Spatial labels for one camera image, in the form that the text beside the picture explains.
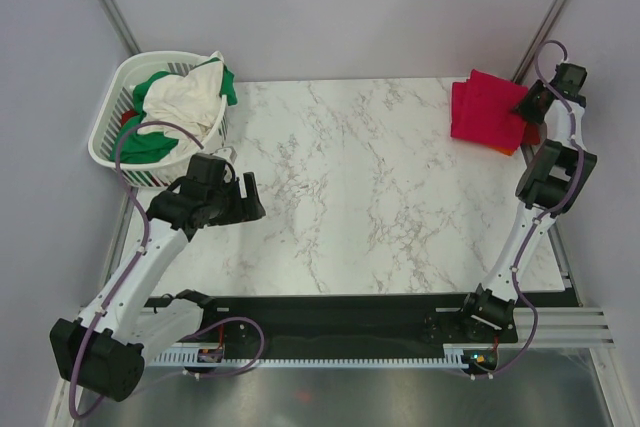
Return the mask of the pink t shirt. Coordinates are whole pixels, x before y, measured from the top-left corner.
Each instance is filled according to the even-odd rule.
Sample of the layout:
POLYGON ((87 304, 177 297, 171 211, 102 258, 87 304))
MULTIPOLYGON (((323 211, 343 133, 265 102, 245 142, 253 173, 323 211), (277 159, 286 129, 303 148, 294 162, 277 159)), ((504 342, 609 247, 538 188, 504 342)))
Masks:
POLYGON ((527 122, 515 108, 527 92, 524 86, 472 70, 467 80, 451 86, 451 137, 489 148, 518 149, 527 122))

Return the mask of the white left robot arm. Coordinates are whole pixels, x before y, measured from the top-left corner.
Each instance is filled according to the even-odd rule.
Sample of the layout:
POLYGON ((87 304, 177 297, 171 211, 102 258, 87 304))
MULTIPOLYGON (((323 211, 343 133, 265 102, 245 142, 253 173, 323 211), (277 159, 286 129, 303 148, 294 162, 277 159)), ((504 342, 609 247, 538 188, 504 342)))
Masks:
POLYGON ((142 311, 156 285, 195 234, 265 217, 253 173, 237 175, 215 154, 197 153, 187 172, 142 212, 143 232, 98 295, 74 320, 59 319, 49 338, 62 379, 113 401, 127 399, 146 365, 180 340, 208 340, 219 316, 213 298, 175 295, 160 313, 142 311))

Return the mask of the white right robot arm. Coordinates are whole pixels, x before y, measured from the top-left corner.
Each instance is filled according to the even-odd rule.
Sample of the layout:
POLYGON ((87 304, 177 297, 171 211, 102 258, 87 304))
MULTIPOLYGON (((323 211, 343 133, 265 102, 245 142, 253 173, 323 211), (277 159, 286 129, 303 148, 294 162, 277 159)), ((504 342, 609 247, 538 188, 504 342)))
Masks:
POLYGON ((373 304, 556 288, 546 228, 569 185, 546 165, 453 139, 444 79, 255 82, 233 112, 237 167, 266 216, 228 237, 226 290, 373 304))

